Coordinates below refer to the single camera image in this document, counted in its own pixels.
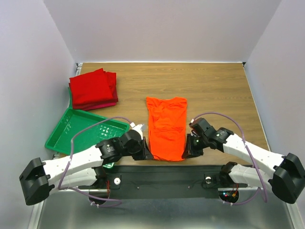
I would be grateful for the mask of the orange t shirt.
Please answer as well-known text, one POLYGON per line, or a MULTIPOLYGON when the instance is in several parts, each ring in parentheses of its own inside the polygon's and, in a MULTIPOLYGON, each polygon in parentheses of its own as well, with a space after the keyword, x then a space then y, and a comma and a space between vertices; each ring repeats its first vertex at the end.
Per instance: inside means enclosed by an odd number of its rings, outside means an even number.
POLYGON ((146 98, 148 140, 155 160, 179 162, 186 144, 187 99, 146 98))

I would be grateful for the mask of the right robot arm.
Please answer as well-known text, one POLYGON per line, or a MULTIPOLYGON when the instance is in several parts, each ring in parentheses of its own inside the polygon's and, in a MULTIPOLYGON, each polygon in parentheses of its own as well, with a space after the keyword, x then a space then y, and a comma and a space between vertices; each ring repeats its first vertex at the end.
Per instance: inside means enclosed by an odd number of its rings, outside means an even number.
POLYGON ((187 135, 184 157, 197 157, 205 148, 219 150, 236 156, 248 163, 246 167, 228 162, 219 172, 222 187, 247 184, 271 191, 283 202, 294 204, 305 188, 305 168, 298 156, 281 155, 265 150, 238 136, 226 128, 216 130, 206 119, 197 118, 189 123, 191 133, 187 135))

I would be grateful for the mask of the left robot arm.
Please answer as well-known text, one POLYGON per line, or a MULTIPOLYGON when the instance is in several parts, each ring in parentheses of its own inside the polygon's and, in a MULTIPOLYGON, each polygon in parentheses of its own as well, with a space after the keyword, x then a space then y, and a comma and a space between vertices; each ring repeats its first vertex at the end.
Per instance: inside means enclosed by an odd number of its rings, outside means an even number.
POLYGON ((101 188, 106 176, 100 168, 123 156, 134 160, 153 159, 141 130, 134 128, 120 137, 102 140, 84 151, 59 159, 32 159, 19 176, 25 203, 28 206, 38 204, 56 191, 72 187, 101 188))

